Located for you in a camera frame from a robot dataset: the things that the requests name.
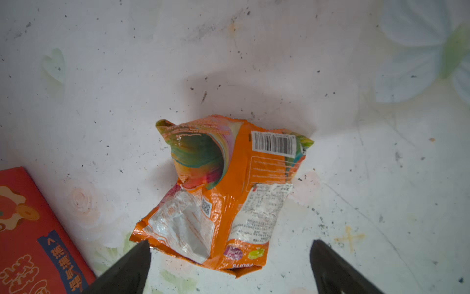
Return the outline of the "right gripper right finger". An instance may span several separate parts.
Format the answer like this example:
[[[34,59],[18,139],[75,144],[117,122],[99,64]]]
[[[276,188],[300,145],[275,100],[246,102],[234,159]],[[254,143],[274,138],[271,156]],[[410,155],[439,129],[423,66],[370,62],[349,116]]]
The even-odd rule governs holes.
[[[314,240],[310,264],[320,294],[383,294],[322,240]]]

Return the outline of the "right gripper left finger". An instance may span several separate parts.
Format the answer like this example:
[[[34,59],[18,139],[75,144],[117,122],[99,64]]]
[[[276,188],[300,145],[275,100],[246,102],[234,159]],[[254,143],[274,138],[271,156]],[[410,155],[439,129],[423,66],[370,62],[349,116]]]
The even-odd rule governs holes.
[[[148,240],[139,242],[103,275],[82,291],[83,294],[142,294],[151,265]]]

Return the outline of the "red paper gift bag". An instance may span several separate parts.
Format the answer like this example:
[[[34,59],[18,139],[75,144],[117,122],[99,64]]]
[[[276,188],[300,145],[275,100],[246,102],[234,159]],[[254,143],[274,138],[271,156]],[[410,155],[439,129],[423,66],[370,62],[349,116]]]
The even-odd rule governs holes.
[[[23,167],[1,171],[1,293],[80,294],[95,274]]]

